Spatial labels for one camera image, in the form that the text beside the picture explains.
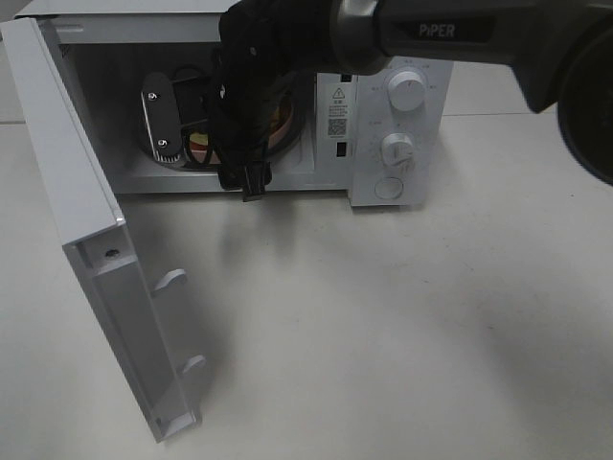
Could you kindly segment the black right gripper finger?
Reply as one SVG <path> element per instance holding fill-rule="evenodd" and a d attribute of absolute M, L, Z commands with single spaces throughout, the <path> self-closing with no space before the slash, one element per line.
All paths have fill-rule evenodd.
<path fill-rule="evenodd" d="M 252 202 L 262 199 L 265 195 L 267 183 L 267 162 L 254 161 L 245 164 L 243 167 L 243 182 L 241 185 L 243 201 Z"/>

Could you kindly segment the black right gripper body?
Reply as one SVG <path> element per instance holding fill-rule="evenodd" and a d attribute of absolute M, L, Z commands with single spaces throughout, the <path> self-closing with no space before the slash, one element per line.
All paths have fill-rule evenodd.
<path fill-rule="evenodd" d="M 243 167 L 254 161 L 268 163 L 268 183 L 272 172 L 268 161 L 270 121 L 273 116 L 273 89 L 249 89 L 247 80 L 232 80 L 217 68 L 206 79 L 207 96 L 202 100 L 208 117 L 210 144 L 221 165 L 216 170 L 225 190 L 241 189 Z"/>

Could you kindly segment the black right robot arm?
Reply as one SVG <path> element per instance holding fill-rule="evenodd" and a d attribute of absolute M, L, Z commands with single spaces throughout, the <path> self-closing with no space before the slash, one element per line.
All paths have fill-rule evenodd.
<path fill-rule="evenodd" d="M 395 57 L 510 67 L 528 108 L 557 108 L 577 162 L 612 180 L 608 1 L 239 1 L 218 21 L 207 98 L 220 186 L 261 197 L 270 119 L 302 71 L 370 76 Z"/>

